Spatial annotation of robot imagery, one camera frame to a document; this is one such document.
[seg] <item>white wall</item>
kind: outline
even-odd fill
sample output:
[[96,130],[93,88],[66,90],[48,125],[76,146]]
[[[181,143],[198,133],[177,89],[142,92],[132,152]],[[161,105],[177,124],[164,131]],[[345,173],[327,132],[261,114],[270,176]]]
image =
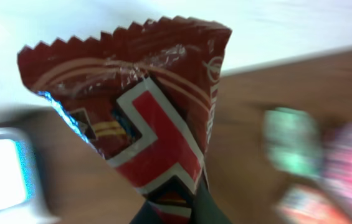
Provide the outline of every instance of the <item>white wall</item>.
[[0,0],[0,111],[46,105],[22,86],[16,52],[24,44],[98,37],[163,15],[231,27],[223,71],[352,45],[352,0]]

